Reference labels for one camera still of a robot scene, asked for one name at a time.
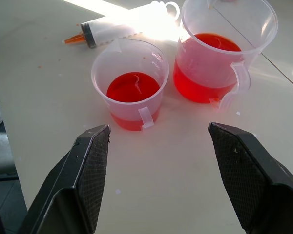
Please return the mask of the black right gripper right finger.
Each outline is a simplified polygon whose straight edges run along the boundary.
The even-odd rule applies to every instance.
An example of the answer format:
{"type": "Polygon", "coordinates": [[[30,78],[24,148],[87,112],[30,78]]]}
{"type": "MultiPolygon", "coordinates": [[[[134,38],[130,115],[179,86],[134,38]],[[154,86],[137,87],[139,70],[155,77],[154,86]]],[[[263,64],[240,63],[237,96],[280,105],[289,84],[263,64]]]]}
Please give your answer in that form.
{"type": "Polygon", "coordinates": [[[293,175],[251,133],[212,122],[223,185],[246,234],[293,234],[293,175]]]}

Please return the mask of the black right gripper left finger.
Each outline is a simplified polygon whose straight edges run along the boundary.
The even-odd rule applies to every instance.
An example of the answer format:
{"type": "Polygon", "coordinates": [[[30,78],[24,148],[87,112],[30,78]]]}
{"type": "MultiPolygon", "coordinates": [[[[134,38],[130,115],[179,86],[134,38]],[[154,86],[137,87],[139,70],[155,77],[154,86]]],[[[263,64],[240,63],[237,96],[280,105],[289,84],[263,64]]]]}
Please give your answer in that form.
{"type": "Polygon", "coordinates": [[[109,125],[79,135],[48,173],[17,234],[94,234],[107,170],[109,125]]]}

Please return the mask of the small beaker with red liquid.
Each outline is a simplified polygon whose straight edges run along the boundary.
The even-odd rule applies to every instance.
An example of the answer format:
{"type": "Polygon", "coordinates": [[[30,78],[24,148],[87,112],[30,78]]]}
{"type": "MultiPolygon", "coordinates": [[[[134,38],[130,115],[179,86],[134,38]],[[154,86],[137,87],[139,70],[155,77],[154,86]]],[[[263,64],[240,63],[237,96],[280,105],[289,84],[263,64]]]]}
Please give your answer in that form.
{"type": "Polygon", "coordinates": [[[91,69],[93,85],[112,118],[130,131],[154,125],[168,76],[169,63],[163,52],[151,43],[132,39],[112,42],[91,69]]]}

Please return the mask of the large beaker with red liquid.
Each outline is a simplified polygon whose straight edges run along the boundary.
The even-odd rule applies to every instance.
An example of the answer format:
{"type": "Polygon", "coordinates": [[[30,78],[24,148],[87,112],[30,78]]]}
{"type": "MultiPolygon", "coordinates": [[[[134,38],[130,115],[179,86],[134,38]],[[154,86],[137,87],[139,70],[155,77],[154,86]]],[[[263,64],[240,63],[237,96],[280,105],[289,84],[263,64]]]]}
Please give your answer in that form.
{"type": "Polygon", "coordinates": [[[249,90],[249,67],[277,30],[267,0],[185,0],[173,75],[177,90],[194,102],[227,109],[249,90]]]}

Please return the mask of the large clear plastic syringe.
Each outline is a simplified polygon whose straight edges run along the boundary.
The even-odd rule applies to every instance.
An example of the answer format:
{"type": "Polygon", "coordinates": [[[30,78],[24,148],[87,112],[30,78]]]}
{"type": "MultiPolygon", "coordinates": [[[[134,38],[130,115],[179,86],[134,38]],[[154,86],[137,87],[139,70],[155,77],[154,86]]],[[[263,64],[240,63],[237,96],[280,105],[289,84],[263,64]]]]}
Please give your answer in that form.
{"type": "Polygon", "coordinates": [[[133,9],[125,9],[103,0],[65,0],[68,3],[94,11],[94,3],[99,3],[103,17],[80,24],[81,32],[69,39],[65,44],[86,43],[89,48],[96,48],[138,34],[157,39],[168,34],[175,34],[175,22],[180,16],[177,3],[170,1],[152,1],[133,9]]]}

